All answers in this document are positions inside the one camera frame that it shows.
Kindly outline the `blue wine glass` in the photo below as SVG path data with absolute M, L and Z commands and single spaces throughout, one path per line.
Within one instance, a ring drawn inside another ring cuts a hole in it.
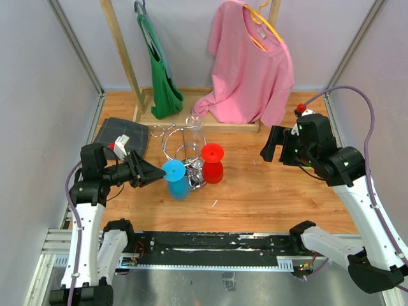
M 191 191 L 188 178 L 186 177 L 186 168 L 179 160 L 170 160 L 163 165 L 166 172 L 164 179 L 167 181 L 167 188 L 170 196 L 174 200 L 186 199 Z

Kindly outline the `clear wine glass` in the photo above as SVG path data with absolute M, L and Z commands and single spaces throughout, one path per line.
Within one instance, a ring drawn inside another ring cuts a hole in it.
M 193 145 L 193 149 L 200 150 L 203 146 L 203 135 L 201 129 L 204 126 L 204 121 L 199 115 L 190 115 L 186 119 L 186 126 L 188 127 L 188 143 Z

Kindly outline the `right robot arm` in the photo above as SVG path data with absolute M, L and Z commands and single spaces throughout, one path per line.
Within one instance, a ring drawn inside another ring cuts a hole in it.
M 329 119 L 319 113 L 297 118 L 293 128 L 272 126 L 261 157 L 272 161 L 278 145 L 281 163 L 309 166 L 333 189 L 361 237 L 360 243 L 348 243 L 303 221 L 289 231 L 290 250 L 297 255 L 315 251 L 336 262 L 366 293 L 399 287 L 407 277 L 407 246 L 386 217 L 360 151 L 338 147 Z

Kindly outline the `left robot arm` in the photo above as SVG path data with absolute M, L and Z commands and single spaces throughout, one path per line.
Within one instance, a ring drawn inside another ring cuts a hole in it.
M 60 288 L 50 292 L 50 305 L 112 305 L 120 255 L 135 248 L 136 236 L 125 219 L 110 221 L 99 232 L 108 195 L 113 186 L 144 187 L 166 175 L 135 150 L 108 166 L 105 149 L 101 143 L 82 147 L 80 162 L 70 172 L 75 179 L 66 186 L 73 213 L 69 258 Z

